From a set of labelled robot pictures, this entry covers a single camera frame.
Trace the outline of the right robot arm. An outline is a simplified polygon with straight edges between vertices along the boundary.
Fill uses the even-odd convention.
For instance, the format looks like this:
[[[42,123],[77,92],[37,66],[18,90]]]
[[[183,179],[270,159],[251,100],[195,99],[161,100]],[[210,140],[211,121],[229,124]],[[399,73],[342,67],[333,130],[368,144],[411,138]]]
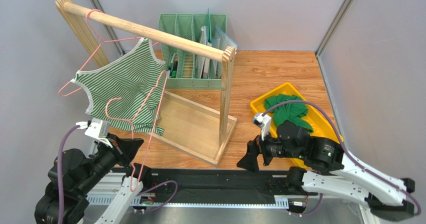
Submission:
[[[273,158],[297,158],[310,168],[291,167],[285,179],[286,189],[294,195],[319,193],[360,204],[387,221],[400,222],[415,216],[415,204],[408,201],[415,182],[377,172],[350,158],[332,139],[311,136],[307,130],[285,121],[277,128],[277,137],[258,135],[248,141],[246,154],[237,167],[256,173],[258,155],[268,166]]]

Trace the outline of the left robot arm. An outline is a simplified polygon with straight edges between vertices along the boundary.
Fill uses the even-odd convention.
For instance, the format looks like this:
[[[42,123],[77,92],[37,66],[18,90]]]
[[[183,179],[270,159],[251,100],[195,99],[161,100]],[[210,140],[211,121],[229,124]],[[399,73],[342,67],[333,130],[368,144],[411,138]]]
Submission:
[[[121,139],[108,134],[107,141],[96,142],[95,155],[86,157],[80,149],[60,151],[48,172],[50,183],[38,201],[34,217],[38,224],[78,224],[89,205],[88,193],[110,173],[115,165],[125,168],[118,194],[102,214],[100,224],[117,224],[135,197],[151,181],[151,169],[134,164],[133,159],[144,140]]]

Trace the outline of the green white striped tank top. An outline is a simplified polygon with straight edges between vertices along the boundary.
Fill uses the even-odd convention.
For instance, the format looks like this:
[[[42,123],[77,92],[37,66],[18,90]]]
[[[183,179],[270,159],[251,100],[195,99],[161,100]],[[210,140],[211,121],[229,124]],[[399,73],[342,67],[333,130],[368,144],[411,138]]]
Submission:
[[[158,76],[166,70],[166,63],[156,57],[152,41],[141,38],[136,46],[121,58],[92,71],[78,71],[72,83],[82,88],[87,94],[89,106],[86,113],[93,118],[109,121],[116,129],[128,130],[127,122],[115,122],[106,117],[106,103],[116,97],[121,97],[108,107],[108,113],[113,117],[124,118],[124,111],[133,116],[141,101],[155,85]]]

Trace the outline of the pink wire hanger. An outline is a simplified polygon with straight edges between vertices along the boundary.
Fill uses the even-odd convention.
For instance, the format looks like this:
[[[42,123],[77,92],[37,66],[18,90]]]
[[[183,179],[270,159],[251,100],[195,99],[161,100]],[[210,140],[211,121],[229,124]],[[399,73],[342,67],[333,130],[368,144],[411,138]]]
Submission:
[[[149,142],[153,134],[162,134],[163,130],[157,130],[157,120],[159,119],[160,106],[166,88],[166,82],[169,77],[167,71],[162,71],[158,76],[155,85],[149,90],[144,98],[138,97],[136,100],[141,101],[139,108],[133,105],[130,110],[135,111],[133,116],[130,116],[129,111],[124,111],[124,118],[113,117],[109,114],[109,106],[115,101],[122,98],[116,97],[110,99],[105,105],[106,117],[115,122],[127,122],[128,130],[131,132],[131,138],[134,139],[135,132],[150,131]]]

